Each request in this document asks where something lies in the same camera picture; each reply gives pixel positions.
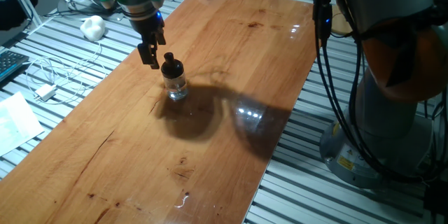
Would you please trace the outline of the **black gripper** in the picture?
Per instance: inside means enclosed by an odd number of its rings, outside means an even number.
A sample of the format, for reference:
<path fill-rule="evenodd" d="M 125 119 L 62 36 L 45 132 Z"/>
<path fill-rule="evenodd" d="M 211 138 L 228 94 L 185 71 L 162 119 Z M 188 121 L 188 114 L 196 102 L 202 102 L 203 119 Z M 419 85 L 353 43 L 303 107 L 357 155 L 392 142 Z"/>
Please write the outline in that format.
<path fill-rule="evenodd" d="M 142 42 L 137 46 L 137 50 L 141 57 L 141 61 L 145 65 L 149 65 L 151 69 L 159 69 L 160 65 L 157 60 L 156 45 L 165 45 L 164 26 L 165 22 L 160 11 L 154 15 L 142 20 L 130 20 L 131 26 L 141 35 Z"/>

